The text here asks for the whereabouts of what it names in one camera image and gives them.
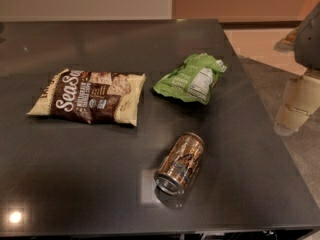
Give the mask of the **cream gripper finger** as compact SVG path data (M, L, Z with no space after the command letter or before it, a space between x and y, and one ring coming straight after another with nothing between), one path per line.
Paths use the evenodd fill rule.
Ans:
M276 115L274 130L290 136L320 107L320 71L308 69L302 76L290 78Z

